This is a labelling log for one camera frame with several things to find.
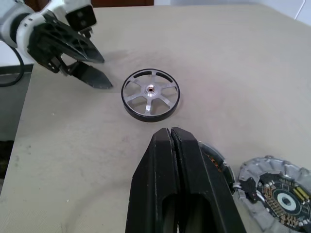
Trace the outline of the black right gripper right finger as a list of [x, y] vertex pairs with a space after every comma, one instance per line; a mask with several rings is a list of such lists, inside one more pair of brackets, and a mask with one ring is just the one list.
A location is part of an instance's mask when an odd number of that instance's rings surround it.
[[199, 147], [194, 135], [171, 129], [181, 198], [180, 233], [246, 233], [223, 174]]

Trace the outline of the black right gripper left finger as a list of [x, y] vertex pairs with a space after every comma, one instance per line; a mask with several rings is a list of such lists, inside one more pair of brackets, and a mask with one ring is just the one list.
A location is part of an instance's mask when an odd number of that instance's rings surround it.
[[179, 193], [174, 142], [162, 128], [133, 174], [125, 233], [177, 233]]

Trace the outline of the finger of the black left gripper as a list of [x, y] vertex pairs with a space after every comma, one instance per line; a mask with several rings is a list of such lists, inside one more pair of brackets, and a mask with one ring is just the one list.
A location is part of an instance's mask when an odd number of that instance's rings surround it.
[[90, 39], [58, 20], [51, 12], [43, 15], [43, 34], [53, 52], [66, 54], [78, 61], [104, 63], [104, 58]]
[[110, 89], [113, 87], [103, 72], [83, 62], [72, 64], [72, 76], [93, 88]]

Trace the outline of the grey metal motor housing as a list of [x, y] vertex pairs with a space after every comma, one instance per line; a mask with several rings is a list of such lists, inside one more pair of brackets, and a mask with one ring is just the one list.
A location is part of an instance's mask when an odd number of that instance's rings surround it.
[[231, 194], [234, 194], [233, 184], [235, 182], [234, 172], [230, 165], [226, 162], [225, 158], [211, 145], [205, 144], [201, 141], [198, 142], [201, 150], [210, 158], [217, 169], [223, 174], [226, 183], [230, 189]]

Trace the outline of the spoked silver rotor black rim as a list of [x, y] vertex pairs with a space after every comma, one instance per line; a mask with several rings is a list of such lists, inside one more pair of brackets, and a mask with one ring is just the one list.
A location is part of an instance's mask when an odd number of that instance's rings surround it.
[[[138, 85], [140, 90], [139, 92], [126, 96], [125, 89], [130, 83]], [[177, 99], [175, 102], [170, 101], [162, 94], [162, 91], [168, 88], [172, 88], [176, 91]], [[125, 110], [133, 118], [143, 122], [159, 122], [170, 117], [179, 104], [180, 96], [179, 85], [173, 76], [155, 68], [146, 68], [134, 72], [126, 78], [121, 88], [121, 100]], [[129, 104], [129, 102], [140, 97], [146, 100], [143, 113], [137, 112]], [[152, 102], [154, 100], [161, 100], [169, 109], [161, 114], [152, 114]]]

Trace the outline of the grey motor lid circuit board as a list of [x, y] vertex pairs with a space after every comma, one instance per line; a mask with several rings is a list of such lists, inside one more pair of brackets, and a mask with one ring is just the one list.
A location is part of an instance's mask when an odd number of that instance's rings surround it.
[[311, 233], [311, 171], [271, 155], [246, 161], [234, 194], [258, 233]]

